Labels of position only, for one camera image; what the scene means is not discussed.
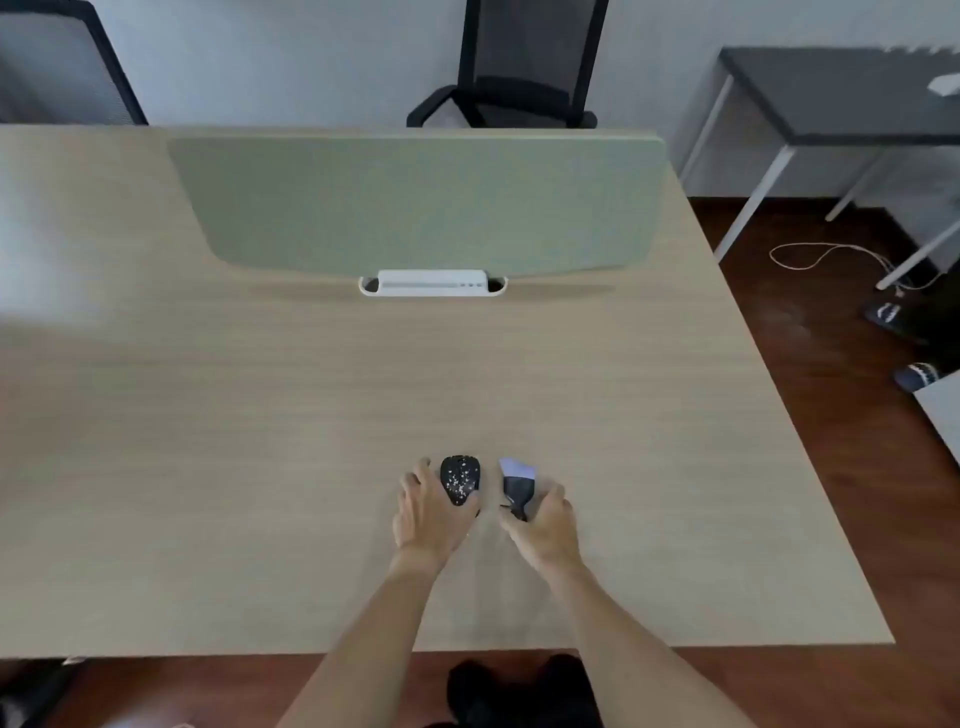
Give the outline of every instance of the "metal table leg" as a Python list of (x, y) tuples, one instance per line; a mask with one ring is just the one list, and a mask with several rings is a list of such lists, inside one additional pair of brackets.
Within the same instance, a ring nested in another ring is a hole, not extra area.
[(740, 214), (736, 216), (736, 220), (733, 221), (727, 234), (724, 235), (723, 240), (720, 241), (720, 245), (713, 252), (713, 257), (716, 258), (718, 263), (723, 260), (723, 256), (727, 254), (727, 251), (731, 248), (731, 245), (733, 245), (733, 241), (736, 240), (737, 235), (747, 227), (747, 223), (749, 223), (750, 218), (754, 216), (756, 209), (760, 207), (763, 198), (767, 196), (767, 192), (774, 186), (774, 182), (777, 181), (777, 178), (782, 174), (783, 170), (786, 169), (786, 165), (790, 163), (790, 159), (793, 158), (796, 152), (796, 149), (788, 145), (783, 146), (780, 151), (777, 152), (776, 158), (767, 169), (766, 174), (763, 175), (760, 184), (756, 186), (750, 199), (747, 200), (747, 204), (740, 210)]
[(941, 232), (935, 238), (930, 240), (928, 243), (924, 243), (920, 249), (908, 257), (903, 263), (901, 263), (897, 268), (893, 270), (890, 275), (884, 278), (880, 283), (876, 285), (876, 290), (883, 291), (893, 285), (897, 280), (903, 278), (908, 274), (913, 267), (917, 265), (925, 257), (933, 253), (937, 248), (939, 248), (943, 243), (945, 243), (948, 238), (953, 236), (956, 232), (960, 231), (960, 220), (957, 220), (949, 228)]
[(693, 147), (690, 149), (690, 154), (686, 157), (684, 168), (680, 171), (680, 184), (686, 183), (686, 178), (689, 176), (690, 170), (692, 170), (693, 165), (697, 163), (697, 157), (699, 157), (700, 153), (704, 150), (704, 145), (707, 143), (707, 137), (710, 136), (710, 132), (712, 132), (713, 127), (716, 126), (717, 119), (720, 116), (720, 110), (727, 102), (727, 97), (730, 96), (730, 91), (732, 88), (733, 76), (728, 74), (727, 78), (723, 82), (723, 85), (720, 86), (720, 93), (717, 94), (716, 101), (713, 102), (713, 107), (710, 109), (710, 113), (707, 114), (707, 121), (704, 122), (703, 129), (700, 130), (697, 140), (693, 142)]
[(827, 222), (833, 222), (837, 215), (843, 212), (844, 208), (849, 205), (853, 198), (856, 197), (863, 191), (863, 188), (876, 177), (876, 174), (883, 169), (891, 158), (891, 150), (884, 149), (876, 154), (871, 162), (864, 168), (863, 172), (860, 173), (860, 176), (856, 179), (856, 182), (853, 183), (853, 186), (847, 191), (847, 194), (840, 198), (833, 209), (827, 213)]

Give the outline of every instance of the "desk privacy panel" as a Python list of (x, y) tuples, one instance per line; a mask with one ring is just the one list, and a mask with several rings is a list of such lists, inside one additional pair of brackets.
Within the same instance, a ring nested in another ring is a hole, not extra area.
[(173, 139), (214, 254), (337, 276), (532, 276), (641, 261), (663, 142), (646, 134)]

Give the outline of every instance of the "dark wood floor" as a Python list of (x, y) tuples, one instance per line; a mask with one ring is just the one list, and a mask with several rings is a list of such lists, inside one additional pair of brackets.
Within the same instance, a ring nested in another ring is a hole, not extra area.
[[(712, 244), (736, 206), (704, 202)], [(850, 210), (826, 226), (819, 206), (765, 206), (723, 269), (897, 646), (688, 649), (683, 655), (766, 728), (960, 725), (960, 470), (890, 373), (911, 348), (857, 309), (881, 271), (833, 254), (817, 269), (776, 267), (781, 242), (855, 242), (883, 251), (898, 233)], [(796, 259), (804, 255), (790, 252)], [(535, 652), (485, 653), (522, 676)], [(446, 672), (463, 655), (416, 655), (398, 725), (445, 717)], [(273, 726), (315, 656), (105, 660), (87, 667), (50, 728)]]

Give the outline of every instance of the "office chair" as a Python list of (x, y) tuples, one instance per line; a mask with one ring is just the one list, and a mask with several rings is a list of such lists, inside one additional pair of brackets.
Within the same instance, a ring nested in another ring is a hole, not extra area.
[(407, 116), (421, 127), (447, 100), (472, 127), (595, 129), (584, 111), (609, 0), (467, 0), (456, 85)]
[(0, 0), (0, 122), (147, 123), (92, 5)]

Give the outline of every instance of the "black mouse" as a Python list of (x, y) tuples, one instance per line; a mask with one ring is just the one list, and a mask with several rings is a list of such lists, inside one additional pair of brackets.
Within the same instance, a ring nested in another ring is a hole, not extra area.
[(440, 465), (440, 482), (454, 505), (463, 505), (480, 490), (480, 461), (469, 455), (450, 455)]

